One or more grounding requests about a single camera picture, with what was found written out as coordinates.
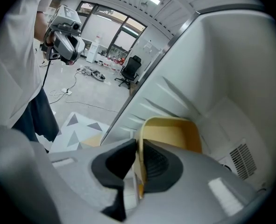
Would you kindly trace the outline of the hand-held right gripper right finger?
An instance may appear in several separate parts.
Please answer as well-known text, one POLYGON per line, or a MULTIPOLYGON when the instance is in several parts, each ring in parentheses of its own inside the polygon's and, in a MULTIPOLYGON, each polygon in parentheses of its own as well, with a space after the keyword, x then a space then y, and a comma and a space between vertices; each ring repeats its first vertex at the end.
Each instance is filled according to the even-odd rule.
POLYGON ((259 205, 255 189, 214 159, 145 140, 144 196, 126 224, 241 224, 259 205))

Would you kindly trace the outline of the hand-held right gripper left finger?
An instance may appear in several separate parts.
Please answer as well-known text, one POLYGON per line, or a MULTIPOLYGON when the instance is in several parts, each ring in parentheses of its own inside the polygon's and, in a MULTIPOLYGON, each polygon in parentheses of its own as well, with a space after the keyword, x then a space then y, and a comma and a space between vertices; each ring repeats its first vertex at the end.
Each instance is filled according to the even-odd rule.
POLYGON ((0 127, 0 189, 33 224, 111 224, 126 219, 124 178, 135 160, 134 139, 46 153, 19 131, 0 127))

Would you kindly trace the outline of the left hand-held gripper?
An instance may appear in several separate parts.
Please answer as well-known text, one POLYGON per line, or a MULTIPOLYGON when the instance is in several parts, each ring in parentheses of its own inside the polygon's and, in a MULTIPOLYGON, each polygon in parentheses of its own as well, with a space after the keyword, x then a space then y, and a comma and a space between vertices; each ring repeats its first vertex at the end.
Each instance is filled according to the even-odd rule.
POLYGON ((42 51, 46 60, 59 59, 66 65, 75 63, 85 49, 80 27, 81 20, 77 12, 65 5, 61 5, 51 17, 45 33, 42 51), (54 33, 53 46, 46 46, 45 44, 45 39, 49 32, 54 33))

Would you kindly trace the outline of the yellow plastic container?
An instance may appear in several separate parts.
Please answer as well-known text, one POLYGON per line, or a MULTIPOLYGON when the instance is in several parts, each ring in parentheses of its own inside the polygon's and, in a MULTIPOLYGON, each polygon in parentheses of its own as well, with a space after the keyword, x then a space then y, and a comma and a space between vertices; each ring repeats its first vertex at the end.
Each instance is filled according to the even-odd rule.
POLYGON ((190 120, 175 117, 151 117, 135 133, 137 143, 134 172, 141 180, 138 185, 139 198, 144 196, 148 177, 143 158, 143 140, 158 141, 181 149, 202 153, 200 135, 196 124, 190 120))

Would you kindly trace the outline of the white mini fridge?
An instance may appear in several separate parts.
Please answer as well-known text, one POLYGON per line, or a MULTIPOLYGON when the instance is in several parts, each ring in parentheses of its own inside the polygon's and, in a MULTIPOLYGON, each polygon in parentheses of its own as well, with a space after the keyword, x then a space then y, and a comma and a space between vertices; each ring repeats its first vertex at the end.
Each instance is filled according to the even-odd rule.
POLYGON ((249 9, 191 17, 148 67, 102 144, 151 117, 194 122, 202 153, 249 183, 276 178, 276 22, 249 9))

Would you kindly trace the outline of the person's left forearm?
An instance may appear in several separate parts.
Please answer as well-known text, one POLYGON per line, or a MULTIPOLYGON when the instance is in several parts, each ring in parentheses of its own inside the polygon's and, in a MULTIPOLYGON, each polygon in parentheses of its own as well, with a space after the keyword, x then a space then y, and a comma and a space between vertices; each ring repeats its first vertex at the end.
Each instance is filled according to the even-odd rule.
POLYGON ((43 12, 37 12, 34 25, 34 38, 43 42, 47 31, 47 22, 43 12))

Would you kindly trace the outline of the person's left hand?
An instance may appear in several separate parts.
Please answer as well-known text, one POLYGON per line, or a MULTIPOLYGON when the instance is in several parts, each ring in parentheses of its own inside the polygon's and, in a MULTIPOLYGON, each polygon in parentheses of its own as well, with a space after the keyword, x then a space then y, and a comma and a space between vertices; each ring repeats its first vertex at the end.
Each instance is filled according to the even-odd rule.
POLYGON ((47 37, 45 39, 45 44, 46 44, 46 46, 53 46, 53 44, 54 44, 54 33, 49 32, 49 34, 47 35, 47 37))

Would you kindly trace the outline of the white water dispenser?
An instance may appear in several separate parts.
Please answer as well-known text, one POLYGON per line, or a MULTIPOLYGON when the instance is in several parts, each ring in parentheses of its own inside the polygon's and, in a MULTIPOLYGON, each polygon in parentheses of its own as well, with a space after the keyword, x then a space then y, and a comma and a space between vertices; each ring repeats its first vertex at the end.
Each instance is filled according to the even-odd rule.
POLYGON ((92 42, 90 48, 87 52, 86 61, 89 63, 94 63, 97 58, 97 53, 99 50, 100 44, 98 42, 92 42))

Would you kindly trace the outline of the grey device on floor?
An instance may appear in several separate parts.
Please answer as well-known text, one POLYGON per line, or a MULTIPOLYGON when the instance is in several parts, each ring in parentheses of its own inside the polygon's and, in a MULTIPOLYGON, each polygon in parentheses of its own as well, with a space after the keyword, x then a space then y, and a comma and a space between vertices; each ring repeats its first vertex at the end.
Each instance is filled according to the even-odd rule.
POLYGON ((101 82, 104 82, 106 79, 102 73, 100 73, 98 70, 93 69, 90 66, 84 66, 82 68, 82 73, 84 75, 94 77, 95 79, 97 79, 98 81, 101 81, 101 82))

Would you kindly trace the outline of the triangle patterned rug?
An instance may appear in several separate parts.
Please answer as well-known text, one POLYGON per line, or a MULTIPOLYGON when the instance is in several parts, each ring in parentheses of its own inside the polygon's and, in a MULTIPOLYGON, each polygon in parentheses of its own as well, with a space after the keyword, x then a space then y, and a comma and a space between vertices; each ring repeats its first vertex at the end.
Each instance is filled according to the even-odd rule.
POLYGON ((37 135, 38 141, 50 153, 59 153, 100 146, 109 125, 72 112, 60 128, 55 140, 49 142, 37 135))

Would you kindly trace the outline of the large black framed window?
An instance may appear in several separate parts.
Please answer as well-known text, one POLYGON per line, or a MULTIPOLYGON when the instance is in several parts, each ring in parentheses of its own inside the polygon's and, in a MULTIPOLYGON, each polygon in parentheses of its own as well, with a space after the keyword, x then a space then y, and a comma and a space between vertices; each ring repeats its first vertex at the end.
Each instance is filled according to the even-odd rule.
POLYGON ((82 22, 85 56, 92 43, 96 42, 99 44, 99 54, 126 57, 146 28, 126 14, 94 3, 80 2, 77 13, 82 22))

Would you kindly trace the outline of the person's white shirt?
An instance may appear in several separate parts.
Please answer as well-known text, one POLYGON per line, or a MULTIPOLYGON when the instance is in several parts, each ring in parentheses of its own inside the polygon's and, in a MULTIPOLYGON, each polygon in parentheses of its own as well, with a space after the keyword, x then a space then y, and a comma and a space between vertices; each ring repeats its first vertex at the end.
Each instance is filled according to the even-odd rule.
POLYGON ((0 126, 11 128, 42 87, 33 47, 35 20, 51 1, 17 0, 0 24, 0 126))

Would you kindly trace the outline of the black office chair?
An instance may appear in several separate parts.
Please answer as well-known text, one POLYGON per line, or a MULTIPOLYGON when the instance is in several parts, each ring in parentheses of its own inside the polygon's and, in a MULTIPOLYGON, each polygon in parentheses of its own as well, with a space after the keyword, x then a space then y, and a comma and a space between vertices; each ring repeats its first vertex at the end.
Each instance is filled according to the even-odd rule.
POLYGON ((122 84, 126 84, 127 88, 130 89, 130 84, 132 81, 136 79, 137 70, 141 67, 141 59, 138 56, 130 57, 125 68, 122 69, 121 75, 123 78, 115 78, 114 80, 120 80, 121 83, 118 85, 119 87, 122 84))

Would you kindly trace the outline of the person's dark trousers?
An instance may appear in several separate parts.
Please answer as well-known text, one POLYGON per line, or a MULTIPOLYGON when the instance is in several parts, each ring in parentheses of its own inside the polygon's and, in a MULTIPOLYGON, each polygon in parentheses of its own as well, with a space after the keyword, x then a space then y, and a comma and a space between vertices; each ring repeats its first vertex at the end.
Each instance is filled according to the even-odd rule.
POLYGON ((24 113, 13 125, 13 129, 22 132, 30 141, 37 142, 37 135, 53 142, 59 132, 55 116, 51 110, 43 88, 32 99, 24 113))

